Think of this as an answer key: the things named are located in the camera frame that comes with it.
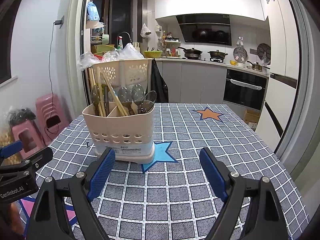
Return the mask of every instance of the stool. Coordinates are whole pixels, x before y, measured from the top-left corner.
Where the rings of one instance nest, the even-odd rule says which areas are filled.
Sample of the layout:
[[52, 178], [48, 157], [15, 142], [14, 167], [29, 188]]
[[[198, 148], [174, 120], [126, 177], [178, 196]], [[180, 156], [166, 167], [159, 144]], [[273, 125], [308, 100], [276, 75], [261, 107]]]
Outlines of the stool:
[[40, 132], [45, 143], [49, 145], [69, 123], [55, 94], [38, 98], [36, 111]]
[[[27, 131], [29, 132], [31, 138], [24, 133]], [[12, 127], [12, 133], [15, 141], [20, 140], [22, 142], [23, 148], [20, 151], [22, 159], [26, 159], [44, 148], [44, 144], [36, 130], [36, 127], [30, 120]]]

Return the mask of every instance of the black range hood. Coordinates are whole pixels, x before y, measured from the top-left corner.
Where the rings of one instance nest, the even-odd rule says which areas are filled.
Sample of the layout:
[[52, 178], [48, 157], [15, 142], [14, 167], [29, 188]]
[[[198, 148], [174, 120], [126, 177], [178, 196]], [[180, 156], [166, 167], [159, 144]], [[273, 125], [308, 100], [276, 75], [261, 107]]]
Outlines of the black range hood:
[[186, 14], [176, 17], [185, 42], [232, 45], [229, 15]]

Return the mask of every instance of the table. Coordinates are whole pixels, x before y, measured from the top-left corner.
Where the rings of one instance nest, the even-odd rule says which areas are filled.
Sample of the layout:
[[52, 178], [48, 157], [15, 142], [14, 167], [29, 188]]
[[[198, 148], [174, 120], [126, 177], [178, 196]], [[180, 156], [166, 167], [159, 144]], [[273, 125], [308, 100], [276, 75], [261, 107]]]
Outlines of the table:
[[[195, 110], [208, 108], [222, 122]], [[113, 239], [203, 239], [215, 222], [222, 201], [200, 166], [198, 153], [209, 147], [230, 171], [247, 178], [271, 179], [281, 202], [289, 235], [296, 239], [308, 224], [308, 213], [285, 167], [267, 145], [227, 105], [156, 104], [155, 143], [172, 142], [168, 153], [177, 163], [141, 165], [116, 162], [101, 196], [92, 202], [103, 228]], [[96, 160], [95, 147], [83, 116], [76, 118], [51, 143], [53, 160], [39, 170], [37, 184], [47, 176], [69, 178]], [[71, 200], [66, 199], [72, 210]], [[249, 207], [245, 198], [231, 239], [238, 239]], [[21, 219], [27, 217], [21, 210]], [[83, 235], [71, 216], [74, 235]]]

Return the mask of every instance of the screw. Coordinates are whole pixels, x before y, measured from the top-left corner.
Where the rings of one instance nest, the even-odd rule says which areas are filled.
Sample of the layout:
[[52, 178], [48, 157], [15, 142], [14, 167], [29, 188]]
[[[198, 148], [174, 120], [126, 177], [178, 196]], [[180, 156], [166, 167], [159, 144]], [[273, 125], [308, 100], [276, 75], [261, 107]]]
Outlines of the screw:
[[45, 182], [51, 182], [51, 181], [52, 181], [52, 177], [51, 177], [51, 176], [46, 177], [44, 181], [45, 181]]
[[83, 171], [77, 172], [77, 174], [76, 174], [77, 178], [82, 178], [83, 176], [84, 176], [84, 172]]
[[230, 174], [231, 174], [231, 176], [234, 177], [234, 178], [239, 177], [239, 173], [236, 172], [236, 171], [232, 171]]
[[268, 177], [262, 177], [262, 181], [268, 183], [270, 182], [270, 179]]

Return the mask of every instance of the blue plastic package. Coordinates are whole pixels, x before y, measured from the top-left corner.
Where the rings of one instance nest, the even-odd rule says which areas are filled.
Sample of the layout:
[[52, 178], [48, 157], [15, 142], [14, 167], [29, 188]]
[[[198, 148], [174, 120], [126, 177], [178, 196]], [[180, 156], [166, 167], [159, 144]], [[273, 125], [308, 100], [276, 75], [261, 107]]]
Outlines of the blue plastic package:
[[89, 14], [90, 21], [99, 21], [100, 20], [97, 7], [95, 6], [95, 4], [93, 2], [89, 2], [87, 4], [87, 11]]

